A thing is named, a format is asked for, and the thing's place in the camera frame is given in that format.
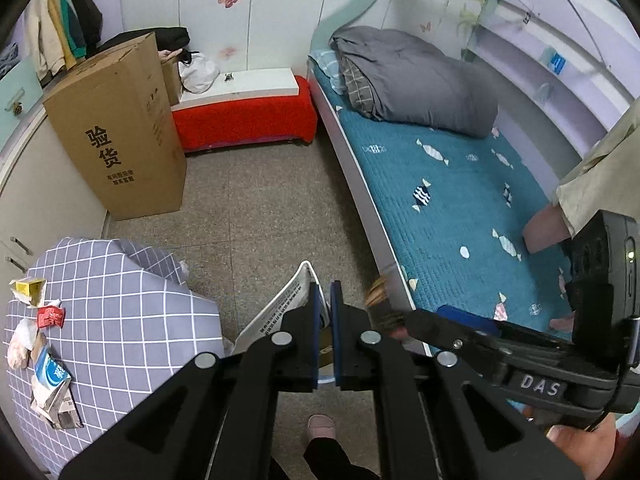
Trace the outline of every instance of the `red wrapper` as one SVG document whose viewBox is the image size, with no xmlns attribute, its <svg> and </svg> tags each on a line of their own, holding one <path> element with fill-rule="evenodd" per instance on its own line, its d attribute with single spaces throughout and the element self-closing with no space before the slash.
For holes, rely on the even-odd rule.
<svg viewBox="0 0 640 480">
<path fill-rule="evenodd" d="M 62 328 L 65 323 L 65 309 L 49 305 L 38 309 L 38 328 L 56 325 Z"/>
</svg>

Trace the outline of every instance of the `yellow package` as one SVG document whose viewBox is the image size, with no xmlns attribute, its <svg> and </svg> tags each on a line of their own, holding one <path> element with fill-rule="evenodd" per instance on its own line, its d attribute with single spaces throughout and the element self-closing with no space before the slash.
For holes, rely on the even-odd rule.
<svg viewBox="0 0 640 480">
<path fill-rule="evenodd" d="M 9 286 L 16 300 L 34 308 L 44 304 L 44 291 L 47 288 L 47 280 L 45 278 L 11 280 Z"/>
</svg>

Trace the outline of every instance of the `black pants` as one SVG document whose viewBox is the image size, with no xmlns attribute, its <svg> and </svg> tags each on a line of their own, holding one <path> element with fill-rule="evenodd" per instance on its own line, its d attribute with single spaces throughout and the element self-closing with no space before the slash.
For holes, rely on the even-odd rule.
<svg viewBox="0 0 640 480">
<path fill-rule="evenodd" d="M 305 460 L 318 480 L 380 480 L 380 477 L 349 462 L 349 457 L 332 438 L 314 438 L 306 446 Z M 269 480 L 289 480 L 287 474 L 272 458 Z"/>
</svg>

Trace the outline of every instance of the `blue pillow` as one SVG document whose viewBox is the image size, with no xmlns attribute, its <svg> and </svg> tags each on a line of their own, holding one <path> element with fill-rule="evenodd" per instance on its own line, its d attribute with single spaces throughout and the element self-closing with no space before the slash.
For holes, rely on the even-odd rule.
<svg viewBox="0 0 640 480">
<path fill-rule="evenodd" d="M 338 53 L 330 48 L 321 50 L 313 50 L 309 57 L 313 59 L 320 70 L 331 81 L 331 88 L 334 92 L 342 95 L 347 89 L 347 85 L 344 82 L 344 77 L 340 72 L 340 63 L 338 62 Z"/>
</svg>

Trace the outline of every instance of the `plaid fabric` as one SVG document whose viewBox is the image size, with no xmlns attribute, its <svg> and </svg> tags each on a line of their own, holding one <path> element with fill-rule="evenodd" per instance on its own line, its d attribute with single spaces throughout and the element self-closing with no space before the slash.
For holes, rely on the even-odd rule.
<svg viewBox="0 0 640 480">
<path fill-rule="evenodd" d="M 53 430 L 30 409 L 33 362 L 8 371 L 24 436 L 53 476 L 197 353 L 224 355 L 216 303 L 187 288 L 168 251 L 123 239 L 64 238 L 27 276 L 46 278 L 45 300 L 60 299 L 66 310 L 62 329 L 43 332 L 71 374 L 84 424 Z M 4 355 L 18 322 L 36 313 L 9 302 Z"/>
<path fill-rule="evenodd" d="M 347 85 L 347 94 L 351 106 L 367 118 L 372 117 L 373 112 L 373 92 L 369 80 L 364 76 L 360 69 L 355 66 L 349 59 L 340 56 L 340 65 L 344 82 Z"/>
<path fill-rule="evenodd" d="M 334 92 L 338 95 L 344 94 L 347 87 L 344 84 L 344 79 L 340 72 L 338 53 L 328 48 L 326 50 L 314 50 L 309 54 L 309 57 L 318 64 L 318 68 L 329 78 L 331 88 Z"/>
</svg>

